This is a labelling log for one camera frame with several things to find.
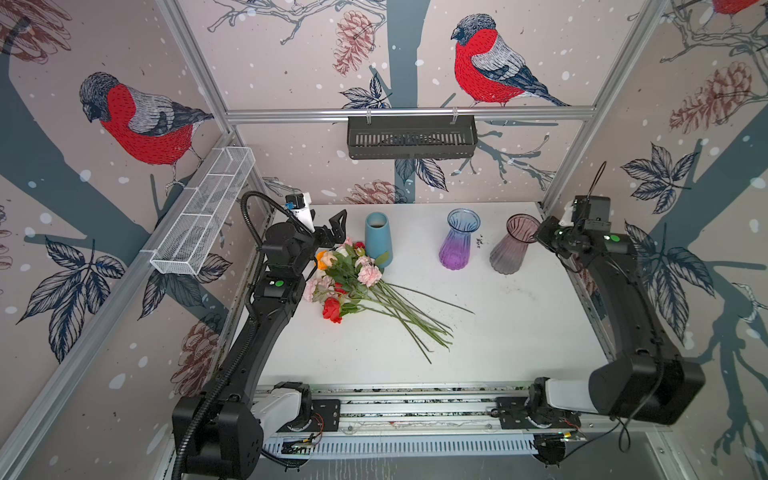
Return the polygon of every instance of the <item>black metal basket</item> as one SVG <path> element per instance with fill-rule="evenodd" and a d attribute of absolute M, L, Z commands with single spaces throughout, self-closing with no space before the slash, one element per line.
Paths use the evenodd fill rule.
<path fill-rule="evenodd" d="M 350 117 L 346 144 L 349 158 L 470 158 L 478 132 L 472 115 Z"/>

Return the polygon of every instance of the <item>white mesh basket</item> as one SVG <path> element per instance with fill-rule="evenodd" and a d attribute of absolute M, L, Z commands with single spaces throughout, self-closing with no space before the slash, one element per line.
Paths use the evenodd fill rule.
<path fill-rule="evenodd" d="M 225 147 L 195 189 L 150 263 L 160 273 L 197 275 L 243 188 L 255 159 L 248 147 Z"/>

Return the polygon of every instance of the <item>white table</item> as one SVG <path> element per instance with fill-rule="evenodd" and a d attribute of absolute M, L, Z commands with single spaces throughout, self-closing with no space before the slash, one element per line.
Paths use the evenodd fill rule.
<path fill-rule="evenodd" d="M 469 265 L 451 271 L 440 264 L 438 251 L 449 231 L 445 219 L 456 207 L 474 210 L 482 225 L 472 234 Z M 490 266 L 488 257 L 505 235 L 511 215 L 539 218 L 533 203 L 314 208 L 316 224 L 327 224 L 328 218 L 346 208 L 347 233 L 354 240 L 364 239 L 368 214 L 383 212 L 389 218 L 394 250 L 384 280 L 464 306 L 475 315 L 405 292 L 453 328 L 450 351 L 422 335 L 434 350 L 429 365 L 397 320 L 364 312 L 335 324 L 323 318 L 322 305 L 302 301 L 267 360 L 260 386 L 301 381 L 351 389 L 527 382 L 539 376 L 577 379 L 607 362 L 553 253 L 534 243 L 517 273 L 501 275 Z"/>

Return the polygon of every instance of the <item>wire mesh basket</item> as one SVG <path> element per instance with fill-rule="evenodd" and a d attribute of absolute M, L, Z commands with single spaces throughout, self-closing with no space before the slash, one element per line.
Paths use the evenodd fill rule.
<path fill-rule="evenodd" d="M 160 273 L 197 275 L 255 163 L 248 147 L 225 147 L 195 188 L 150 263 Z"/>
<path fill-rule="evenodd" d="M 396 114 L 350 117 L 346 144 L 353 160 L 389 158 L 470 158 L 475 154 L 478 132 L 475 117 Z"/>

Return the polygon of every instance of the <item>bird head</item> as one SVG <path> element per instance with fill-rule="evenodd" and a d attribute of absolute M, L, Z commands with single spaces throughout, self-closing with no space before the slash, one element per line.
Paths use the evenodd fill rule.
<path fill-rule="evenodd" d="M 453 31 L 453 35 L 451 35 L 451 40 L 456 40 L 462 47 L 465 47 L 472 37 L 475 36 L 475 33 L 486 29 L 496 29 L 496 22 L 493 21 L 490 15 L 485 13 L 467 15 L 456 25 L 456 29 Z"/>
<path fill-rule="evenodd" d="M 83 113 L 88 121 L 94 121 L 97 118 L 101 121 L 112 120 L 107 95 L 119 84 L 115 77 L 102 71 L 92 74 L 83 81 L 83 85 L 80 86 L 80 102 L 83 104 Z"/>

